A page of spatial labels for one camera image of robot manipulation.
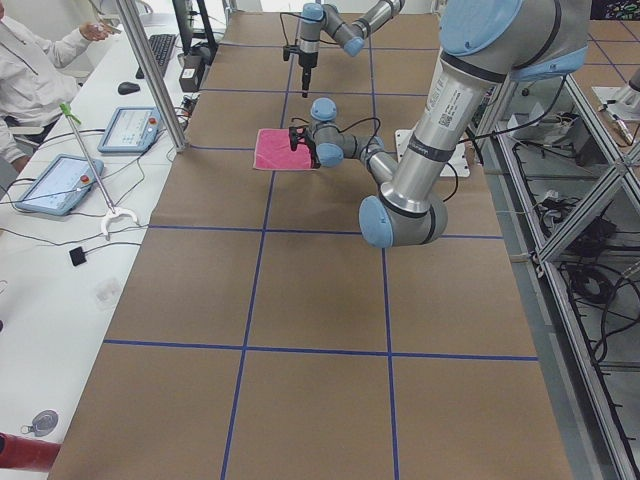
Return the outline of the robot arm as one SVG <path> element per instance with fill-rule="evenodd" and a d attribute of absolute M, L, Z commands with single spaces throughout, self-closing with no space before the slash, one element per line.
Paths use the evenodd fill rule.
<path fill-rule="evenodd" d="M 289 131 L 290 148 L 308 146 L 316 167 L 357 159 L 378 185 L 359 208 L 362 236 L 372 246 L 427 244 L 447 225 L 432 189 L 488 90 L 506 80 L 565 76 L 587 53 L 588 1 L 450 1 L 439 23 L 440 71 L 422 117 L 399 160 L 376 136 L 339 129 L 328 98 L 313 102 L 311 120 Z"/>
<path fill-rule="evenodd" d="M 355 57 L 364 48 L 365 40 L 398 16 L 404 5 L 405 2 L 401 0 L 378 1 L 351 23 L 347 22 L 332 4 L 308 2 L 303 5 L 299 14 L 281 12 L 281 27 L 285 38 L 282 56 L 285 62 L 289 61 L 292 55 L 298 58 L 298 65 L 302 69 L 301 96 L 308 97 L 312 72 L 318 65 L 319 45 L 323 42 L 322 33 L 347 55 Z M 299 35 L 292 43 L 289 42 L 285 31 L 284 15 L 294 16 L 299 21 Z"/>

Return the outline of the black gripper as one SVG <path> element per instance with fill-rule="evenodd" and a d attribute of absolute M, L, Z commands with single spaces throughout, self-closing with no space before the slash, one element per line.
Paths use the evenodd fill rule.
<path fill-rule="evenodd" d="M 290 126 L 288 128 L 289 146 L 291 151 L 296 151 L 300 145 L 310 149 L 312 138 L 307 126 Z"/>
<path fill-rule="evenodd" d="M 315 43 L 302 43 L 300 45 L 285 45 L 283 47 L 283 60 L 289 61 L 292 55 L 298 56 L 298 65 L 302 68 L 301 96 L 309 96 L 311 87 L 312 70 L 317 66 L 318 45 Z"/>

